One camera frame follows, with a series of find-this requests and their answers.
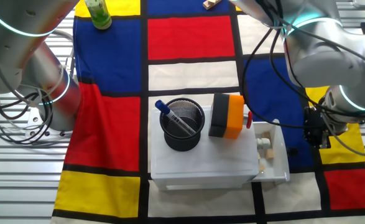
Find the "red square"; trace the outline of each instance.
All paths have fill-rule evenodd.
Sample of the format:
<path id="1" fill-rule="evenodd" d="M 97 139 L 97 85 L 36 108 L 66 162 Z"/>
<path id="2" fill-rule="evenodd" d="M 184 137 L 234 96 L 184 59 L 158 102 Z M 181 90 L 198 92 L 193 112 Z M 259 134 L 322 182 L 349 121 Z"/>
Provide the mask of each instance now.
<path id="1" fill-rule="evenodd" d="M 139 171 L 139 97 L 102 96 L 80 83 L 83 95 L 65 163 Z"/>
<path id="2" fill-rule="evenodd" d="M 365 169 L 325 172 L 332 210 L 365 208 Z"/>
<path id="3" fill-rule="evenodd" d="M 149 19 L 149 60 L 234 56 L 229 16 Z"/>

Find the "blue marker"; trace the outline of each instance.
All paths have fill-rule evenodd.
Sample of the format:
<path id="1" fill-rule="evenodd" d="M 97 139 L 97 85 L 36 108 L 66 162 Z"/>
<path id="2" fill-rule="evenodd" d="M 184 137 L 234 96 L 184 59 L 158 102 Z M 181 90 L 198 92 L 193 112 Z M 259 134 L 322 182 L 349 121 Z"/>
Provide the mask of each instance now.
<path id="1" fill-rule="evenodd" d="M 161 112 L 163 112 L 164 115 L 166 115 L 170 120 L 172 120 L 177 126 L 179 126 L 182 130 L 184 130 L 186 133 L 188 133 L 190 136 L 196 134 L 196 131 L 193 130 L 187 123 L 185 123 L 180 117 L 175 115 L 175 113 L 168 108 L 167 105 L 163 103 L 163 101 L 158 100 L 155 103 L 155 107 L 159 109 Z"/>

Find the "yellow square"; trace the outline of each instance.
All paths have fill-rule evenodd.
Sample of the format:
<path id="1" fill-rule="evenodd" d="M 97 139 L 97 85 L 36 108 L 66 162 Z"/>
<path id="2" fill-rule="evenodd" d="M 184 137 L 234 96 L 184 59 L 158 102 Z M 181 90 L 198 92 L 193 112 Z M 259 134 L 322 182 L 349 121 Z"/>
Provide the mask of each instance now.
<path id="1" fill-rule="evenodd" d="M 328 86 L 319 88 L 306 88 L 307 95 L 315 102 L 318 102 L 322 96 L 325 95 Z M 359 151 L 365 152 L 361 131 L 358 124 L 348 124 L 348 131 L 339 136 L 339 138 L 349 147 Z M 357 155 L 343 145 L 341 145 L 336 138 L 330 137 L 330 149 L 320 149 L 320 157 L 322 164 L 337 164 L 350 162 L 365 162 L 365 156 Z"/>
<path id="2" fill-rule="evenodd" d="M 139 177 L 62 171 L 55 208 L 73 212 L 138 217 Z"/>
<path id="3" fill-rule="evenodd" d="M 111 16 L 138 16 L 141 14 L 141 0 L 107 0 L 106 7 Z M 75 15 L 91 17 L 84 0 L 77 3 Z"/>

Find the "black mesh pencil holder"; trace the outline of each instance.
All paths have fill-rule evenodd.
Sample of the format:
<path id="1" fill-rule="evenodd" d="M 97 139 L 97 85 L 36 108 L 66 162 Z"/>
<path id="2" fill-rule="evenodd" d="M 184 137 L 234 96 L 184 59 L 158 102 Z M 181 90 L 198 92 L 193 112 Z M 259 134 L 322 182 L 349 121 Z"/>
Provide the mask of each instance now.
<path id="1" fill-rule="evenodd" d="M 186 122 L 196 134 L 190 136 L 163 113 L 160 126 L 164 131 L 165 142 L 174 150 L 186 152 L 193 149 L 200 140 L 200 132 L 205 125 L 205 113 L 201 106 L 188 98 L 177 98 L 166 104 L 175 115 Z"/>

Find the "teal light ring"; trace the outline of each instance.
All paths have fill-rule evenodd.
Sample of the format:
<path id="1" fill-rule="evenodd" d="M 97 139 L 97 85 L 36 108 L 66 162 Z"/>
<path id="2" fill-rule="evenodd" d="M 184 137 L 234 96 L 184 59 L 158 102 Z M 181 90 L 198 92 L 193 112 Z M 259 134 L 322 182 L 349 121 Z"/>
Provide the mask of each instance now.
<path id="1" fill-rule="evenodd" d="M 321 17 L 321 18 L 314 18 L 314 19 L 309 19 L 307 21 L 304 21 L 304 22 L 300 22 L 299 24 L 297 25 L 294 25 L 295 27 L 297 28 L 300 28 L 300 27 L 303 27 L 307 24 L 311 24 L 311 23 L 314 23 L 314 22 L 335 22 L 337 23 L 338 25 L 340 25 L 341 27 L 343 26 L 343 24 L 338 21 L 337 19 L 332 19 L 332 18 L 328 18 L 328 17 Z M 286 36 L 290 35 L 292 32 L 294 31 L 294 28 L 292 28 Z"/>
<path id="2" fill-rule="evenodd" d="M 68 84 L 66 85 L 66 88 L 65 88 L 65 90 L 63 91 L 63 93 L 61 94 L 61 95 L 59 95 L 58 97 L 56 97 L 56 99 L 54 99 L 54 100 L 52 100 L 52 101 L 50 101 L 50 102 L 47 102 L 47 103 L 45 103 L 46 105 L 47 104 L 50 104 L 50 103 L 54 103 L 54 102 L 56 102 L 57 100 L 59 100 L 60 98 L 62 98 L 63 96 L 64 96 L 64 94 L 66 94 L 66 92 L 68 91 L 68 89 L 69 89 L 69 84 L 70 84 L 70 77 L 68 76 L 67 77 L 68 78 Z"/>
<path id="3" fill-rule="evenodd" d="M 350 105 L 352 105 L 353 107 L 355 107 L 356 109 L 358 109 L 358 110 L 361 110 L 361 111 L 365 111 L 365 108 L 363 108 L 363 107 L 361 107 L 361 106 L 359 106 L 359 105 L 357 105 L 356 103 L 354 103 L 354 102 L 352 102 L 352 100 L 350 100 L 349 98 L 348 98 L 348 96 L 345 94 L 345 92 L 344 92 L 344 88 L 343 88 L 343 86 L 341 86 L 340 85 L 340 91 L 341 91 L 341 94 L 343 95 L 343 97 L 344 97 L 344 99 L 350 104 Z"/>
<path id="4" fill-rule="evenodd" d="M 43 37 L 43 36 L 46 36 L 46 35 L 49 35 L 49 34 L 51 34 L 56 28 L 54 28 L 53 30 L 51 30 L 50 32 L 46 32 L 46 33 L 44 33 L 44 34 L 30 34 L 30 33 L 26 33 L 26 32 L 23 32 L 23 31 L 20 31 L 20 30 L 18 30 L 18 29 L 15 29 L 15 28 L 13 28 L 12 26 L 10 26 L 10 25 L 8 25 L 6 22 L 4 22 L 2 19 L 0 19 L 0 24 L 3 26 L 3 27 L 5 27 L 5 28 L 7 28 L 7 29 L 9 29 L 9 30 L 11 30 L 11 31 L 13 31 L 13 32 L 15 32 L 15 33 L 17 33 L 17 34 L 20 34 L 20 35 L 24 35 L 24 36 L 27 36 L 27 37 Z"/>

